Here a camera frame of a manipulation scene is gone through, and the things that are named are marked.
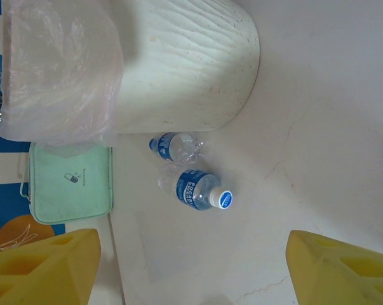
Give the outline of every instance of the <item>plastic bottle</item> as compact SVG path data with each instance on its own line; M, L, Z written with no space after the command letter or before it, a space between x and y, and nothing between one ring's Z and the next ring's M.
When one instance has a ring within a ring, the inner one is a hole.
M197 210L226 209L232 203L232 193L221 187L216 176L202 170L168 163L160 170L158 184L166 193Z
M178 164L197 162L201 145L194 132L165 133L149 142L150 149L157 155Z

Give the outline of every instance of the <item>blue label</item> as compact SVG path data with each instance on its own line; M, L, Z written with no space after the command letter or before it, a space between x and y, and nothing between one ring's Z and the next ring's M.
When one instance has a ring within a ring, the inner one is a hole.
M222 194L221 199L219 200L222 208L227 208L232 203L232 193L225 192Z
M197 210L199 208L196 206L194 202L194 189L197 183L203 178L205 175L209 175L202 170L186 170L181 174L180 178L177 182L176 194L177 198L186 205L193 207Z
M173 159L170 156L170 142L172 138L177 134L177 132L169 132L165 133L161 136L158 144L158 151L159 155L165 159L173 161Z

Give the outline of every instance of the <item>trash can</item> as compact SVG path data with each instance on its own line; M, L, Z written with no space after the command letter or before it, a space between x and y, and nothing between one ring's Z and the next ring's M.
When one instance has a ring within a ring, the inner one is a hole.
M119 133L206 131L241 110L259 37L229 0L111 0L124 56Z

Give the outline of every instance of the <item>mint green pouch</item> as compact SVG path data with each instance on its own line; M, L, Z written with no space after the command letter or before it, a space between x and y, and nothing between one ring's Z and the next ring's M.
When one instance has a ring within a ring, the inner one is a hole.
M112 149L95 146L62 158L32 143L29 150L30 212L41 224L102 216L112 208Z

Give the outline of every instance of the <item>trash bag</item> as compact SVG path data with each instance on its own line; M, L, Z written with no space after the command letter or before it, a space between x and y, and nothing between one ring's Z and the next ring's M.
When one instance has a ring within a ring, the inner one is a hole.
M3 0L0 136L43 146L113 146L123 75L107 2Z

